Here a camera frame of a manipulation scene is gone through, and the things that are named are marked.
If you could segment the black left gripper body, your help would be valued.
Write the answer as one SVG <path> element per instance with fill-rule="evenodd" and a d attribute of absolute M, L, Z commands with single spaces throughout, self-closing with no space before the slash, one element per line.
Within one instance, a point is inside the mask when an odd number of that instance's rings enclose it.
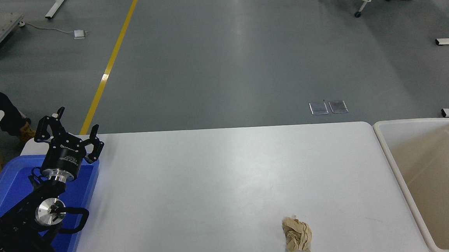
<path fill-rule="evenodd" d="M 71 176 L 76 176 L 79 174 L 86 153 L 82 139 L 79 137 L 73 135 L 56 136 L 49 142 L 49 149 L 40 171 L 46 177 L 55 170 L 61 170 Z"/>

